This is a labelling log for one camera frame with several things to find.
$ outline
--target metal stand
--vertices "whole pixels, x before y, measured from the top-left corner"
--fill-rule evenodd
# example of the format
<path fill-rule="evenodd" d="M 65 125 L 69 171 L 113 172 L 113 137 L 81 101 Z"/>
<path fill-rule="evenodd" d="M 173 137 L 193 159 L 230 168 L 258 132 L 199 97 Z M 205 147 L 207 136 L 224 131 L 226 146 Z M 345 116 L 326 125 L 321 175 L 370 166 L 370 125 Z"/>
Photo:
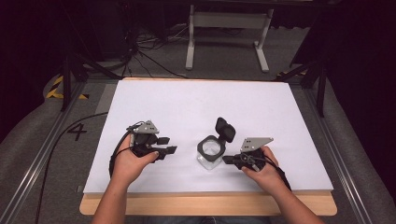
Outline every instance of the metal stand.
<path fill-rule="evenodd" d="M 269 9 L 267 14 L 244 14 L 244 13 L 218 13 L 218 12 L 195 12 L 194 6 L 190 6 L 189 24 L 189 46 L 187 49 L 186 69 L 191 70 L 194 59 L 194 27 L 225 27 L 243 29 L 261 29 L 262 35 L 259 41 L 254 42 L 254 47 L 259 58 L 263 72 L 269 72 L 268 63 L 265 60 L 262 46 L 270 27 L 273 9 Z"/>
<path fill-rule="evenodd" d="M 323 114 L 323 101 L 324 101 L 324 92 L 326 88 L 326 75 L 327 69 L 325 67 L 324 62 L 322 61 L 313 61 L 308 64 L 303 64 L 288 73 L 280 73 L 280 77 L 277 77 L 273 81 L 286 81 L 287 79 L 299 75 L 303 71 L 307 70 L 305 77 L 301 80 L 300 84 L 304 89 L 310 89 L 314 85 L 314 83 L 318 81 L 318 93 L 317 93 L 317 110 L 322 118 L 324 118 Z"/>
<path fill-rule="evenodd" d="M 63 76 L 64 76 L 64 104 L 62 105 L 61 111 L 65 111 L 66 108 L 69 106 L 71 101 L 71 77 L 70 73 L 73 73 L 77 82 L 86 82 L 88 79 L 88 74 L 83 68 L 83 64 L 86 63 L 90 67 L 96 69 L 97 71 L 103 73 L 107 77 L 112 79 L 120 80 L 122 77 L 110 72 L 109 70 L 105 69 L 100 64 L 93 62 L 82 55 L 75 54 L 73 52 L 69 52 L 64 59 L 64 69 L 63 69 Z"/>

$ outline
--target wrist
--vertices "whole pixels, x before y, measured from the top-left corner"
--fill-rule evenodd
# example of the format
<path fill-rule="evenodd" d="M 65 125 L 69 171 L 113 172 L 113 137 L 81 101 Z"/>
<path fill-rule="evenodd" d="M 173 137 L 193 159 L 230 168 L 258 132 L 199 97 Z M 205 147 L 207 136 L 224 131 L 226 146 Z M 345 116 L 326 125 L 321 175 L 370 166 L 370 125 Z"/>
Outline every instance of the wrist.
<path fill-rule="evenodd" d="M 281 179 L 272 179 L 271 181 L 258 182 L 260 188 L 264 191 L 268 192 L 271 195 L 277 195 L 279 193 L 283 193 L 285 190 L 290 191 L 288 187 L 286 187 L 285 183 Z"/>
<path fill-rule="evenodd" d="M 127 183 L 124 179 L 118 178 L 116 175 L 113 175 L 108 185 L 111 186 L 113 189 L 126 191 L 130 184 Z"/>
<path fill-rule="evenodd" d="M 285 196 L 286 194 L 291 193 L 291 191 L 286 187 L 286 185 L 282 182 L 282 184 L 277 185 L 275 188 L 272 188 L 268 191 L 273 198 L 277 198 L 279 196 Z"/>

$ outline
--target hand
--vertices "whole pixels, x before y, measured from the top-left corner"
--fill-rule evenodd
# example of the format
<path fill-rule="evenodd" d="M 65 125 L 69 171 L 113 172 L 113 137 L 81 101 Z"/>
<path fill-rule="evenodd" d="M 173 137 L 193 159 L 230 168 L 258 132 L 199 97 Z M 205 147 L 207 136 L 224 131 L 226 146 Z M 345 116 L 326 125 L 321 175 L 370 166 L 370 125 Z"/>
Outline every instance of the hand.
<path fill-rule="evenodd" d="M 130 146 L 131 135 L 125 137 L 121 143 L 119 151 Z M 114 165 L 113 176 L 111 180 L 117 180 L 116 182 L 125 188 L 134 182 L 142 173 L 143 169 L 151 162 L 155 161 L 158 157 L 158 152 L 151 152 L 148 155 L 138 158 L 131 150 L 122 151 L 116 158 Z"/>
<path fill-rule="evenodd" d="M 278 166 L 278 162 L 274 156 L 274 153 L 269 147 L 262 147 L 262 152 L 265 156 L 269 157 Z M 276 169 L 270 165 L 265 164 L 264 168 L 259 172 L 252 171 L 247 167 L 242 167 L 242 171 L 250 178 L 252 178 L 263 190 L 267 191 L 271 195 L 275 193 L 278 189 L 286 188 L 280 175 L 277 173 Z"/>

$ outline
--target person's left hand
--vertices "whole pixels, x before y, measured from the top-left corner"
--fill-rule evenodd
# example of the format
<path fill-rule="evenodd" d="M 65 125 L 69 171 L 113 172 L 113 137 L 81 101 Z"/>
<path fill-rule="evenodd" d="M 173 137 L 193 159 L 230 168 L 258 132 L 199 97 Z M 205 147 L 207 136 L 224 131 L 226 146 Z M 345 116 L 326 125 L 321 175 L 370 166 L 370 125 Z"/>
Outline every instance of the person's left hand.
<path fill-rule="evenodd" d="M 121 143 L 118 151 L 129 147 L 131 135 L 128 134 Z M 158 152 L 151 152 L 148 155 L 138 158 L 129 149 L 122 151 L 116 158 L 112 180 L 116 180 L 125 188 L 134 182 L 142 173 L 143 169 L 158 157 Z"/>

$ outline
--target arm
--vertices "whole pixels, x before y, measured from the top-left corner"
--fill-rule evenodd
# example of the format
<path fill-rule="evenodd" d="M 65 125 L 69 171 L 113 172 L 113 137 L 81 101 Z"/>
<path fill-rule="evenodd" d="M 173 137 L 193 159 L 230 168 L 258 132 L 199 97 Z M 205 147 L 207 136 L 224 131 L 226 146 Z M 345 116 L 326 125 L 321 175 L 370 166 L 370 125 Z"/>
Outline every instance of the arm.
<path fill-rule="evenodd" d="M 119 151 L 129 146 L 131 135 L 122 142 Z M 122 151 L 116 158 L 113 176 L 93 216 L 93 224 L 123 223 L 126 211 L 127 189 L 142 173 L 143 168 L 158 157 L 152 152 L 137 158 L 131 150 Z"/>
<path fill-rule="evenodd" d="M 269 147 L 262 147 L 262 152 L 276 165 L 278 165 L 278 162 Z M 279 206 L 280 212 L 288 223 L 323 223 L 317 215 L 315 215 L 286 187 L 273 166 L 267 164 L 259 172 L 243 167 L 242 171 L 256 181 L 260 188 L 274 197 L 277 205 Z"/>

